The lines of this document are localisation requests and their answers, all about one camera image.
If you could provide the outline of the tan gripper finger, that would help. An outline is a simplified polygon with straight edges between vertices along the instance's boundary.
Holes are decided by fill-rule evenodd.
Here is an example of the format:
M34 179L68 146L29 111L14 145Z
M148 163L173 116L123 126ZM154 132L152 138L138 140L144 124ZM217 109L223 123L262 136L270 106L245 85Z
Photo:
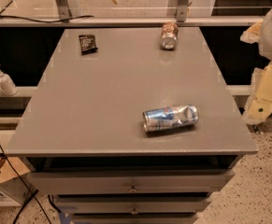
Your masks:
M242 118L249 125L258 125L272 114L272 61L264 69L254 69L244 109Z

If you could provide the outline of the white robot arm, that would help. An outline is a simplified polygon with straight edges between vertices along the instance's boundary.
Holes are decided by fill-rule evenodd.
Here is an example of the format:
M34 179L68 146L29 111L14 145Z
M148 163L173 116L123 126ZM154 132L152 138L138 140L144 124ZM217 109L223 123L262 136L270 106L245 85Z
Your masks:
M240 40L257 43L260 55L269 60L264 69L255 68L252 73L251 95L243 113L247 124L258 125L272 114L272 8L261 21L249 27Z

